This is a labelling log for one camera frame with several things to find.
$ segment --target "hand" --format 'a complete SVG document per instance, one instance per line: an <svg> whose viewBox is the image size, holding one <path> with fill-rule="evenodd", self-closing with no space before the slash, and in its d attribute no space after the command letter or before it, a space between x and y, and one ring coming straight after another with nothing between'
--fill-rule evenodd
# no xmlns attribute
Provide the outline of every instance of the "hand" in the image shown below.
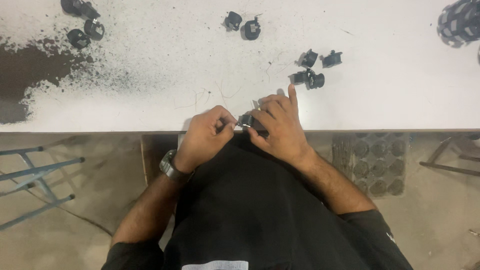
<svg viewBox="0 0 480 270"><path fill-rule="evenodd" d="M267 139L248 128L250 140L261 150L298 168L313 149L307 143L299 120L297 92L288 86L289 98L269 95L262 99L261 110L252 110L252 116L268 131Z"/></svg>
<svg viewBox="0 0 480 270"><path fill-rule="evenodd" d="M235 117L220 105L195 115L173 159L173 166L180 172L191 173L211 160L233 137L236 124Z"/></svg>

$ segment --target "concrete floor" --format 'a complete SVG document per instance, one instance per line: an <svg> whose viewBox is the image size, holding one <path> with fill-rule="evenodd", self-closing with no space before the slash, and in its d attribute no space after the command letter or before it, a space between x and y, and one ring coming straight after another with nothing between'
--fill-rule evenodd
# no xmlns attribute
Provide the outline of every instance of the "concrete floor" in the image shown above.
<svg viewBox="0 0 480 270"><path fill-rule="evenodd" d="M331 134L308 133L307 138L331 160ZM145 189L139 140L138 135L0 135L0 150L46 146L44 152L29 154L36 166L85 157L86 162L45 179L58 197L75 193L76 198L62 208L114 232ZM469 269L480 260L480 237L468 232L480 230L480 179L418 164L441 140L438 134L414 135L406 155L404 195L375 200L398 246L417 270ZM456 156L449 148L438 163L480 169ZM0 156L0 172L22 169L20 157ZM11 181L0 182L1 191L13 186ZM38 190L33 193L45 198ZM42 205L25 191L0 197L0 223ZM55 208L0 232L0 269L97 270L105 262L109 242L105 231Z"/></svg>

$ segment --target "person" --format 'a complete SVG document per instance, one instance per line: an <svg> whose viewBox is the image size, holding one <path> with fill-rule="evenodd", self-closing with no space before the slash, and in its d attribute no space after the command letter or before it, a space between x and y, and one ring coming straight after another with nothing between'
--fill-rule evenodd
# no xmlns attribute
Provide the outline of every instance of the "person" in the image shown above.
<svg viewBox="0 0 480 270"><path fill-rule="evenodd" d="M374 203L308 145L294 85L235 136L222 106L192 118L165 174L121 222L103 270L412 269ZM175 212L162 252L158 241Z"/></svg>

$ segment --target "blue metal stool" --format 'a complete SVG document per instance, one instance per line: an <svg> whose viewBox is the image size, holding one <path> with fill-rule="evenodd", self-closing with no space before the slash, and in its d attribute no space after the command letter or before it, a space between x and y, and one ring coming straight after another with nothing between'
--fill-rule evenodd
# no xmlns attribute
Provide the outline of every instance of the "blue metal stool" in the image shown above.
<svg viewBox="0 0 480 270"><path fill-rule="evenodd" d="M5 156L5 155L13 155L13 154L19 154L22 159L25 161L25 164L28 166L28 170L23 170L19 172L12 172L12 173L7 173L0 175L0 181L4 180L9 180L15 178L15 177L20 177L20 176L26 176L29 174L32 174L32 177L26 181L23 181L21 183L18 183L15 188L13 188L10 191L7 192L0 192L0 197L5 196L8 194L15 193L17 191L21 190L28 190L29 188L32 188L36 185L38 185L43 192L47 195L47 197L51 200L50 203L46 204L45 206L31 211L27 214L24 214L23 216L20 216L12 221L9 221L5 224L0 225L0 231L4 230L6 228L12 227L17 223L20 223L28 218L34 217L48 209L51 209L53 207L56 207L66 201L72 200L75 198L75 194L70 194L67 197L63 199L58 199L55 194L53 194L52 190L48 187L47 183L43 179L43 176L53 172L56 169L59 169L63 166L75 164L75 163L82 163L85 161L85 158L77 158L74 160L69 160L65 162L59 162L56 164L51 164L47 166L42 166L42 167L35 167L32 163L32 161L28 158L27 153L28 152L41 152L43 151L43 147L34 147L34 148L26 148L26 149L16 149L16 150L8 150L8 151L0 151L0 156Z"/></svg>

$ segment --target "white table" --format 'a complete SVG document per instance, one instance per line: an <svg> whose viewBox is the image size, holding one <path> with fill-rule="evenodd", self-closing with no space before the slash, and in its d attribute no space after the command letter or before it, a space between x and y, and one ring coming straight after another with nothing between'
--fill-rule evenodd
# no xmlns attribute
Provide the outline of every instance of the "white table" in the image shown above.
<svg viewBox="0 0 480 270"><path fill-rule="evenodd" d="M296 86L305 130L479 129L480 42L454 49L436 33L452 3L96 0L107 35L82 52L107 60L90 68L109 77L31 89L27 121L0 132L181 131L215 105L238 117L252 100L286 92L288 76L304 70L294 61L310 48L341 51L343 63L322 69L317 60L324 87ZM229 11L244 14L242 24L262 13L260 37L227 31ZM60 0L4 1L0 18L0 36L21 45L58 35L54 25L84 23L65 15Z"/></svg>

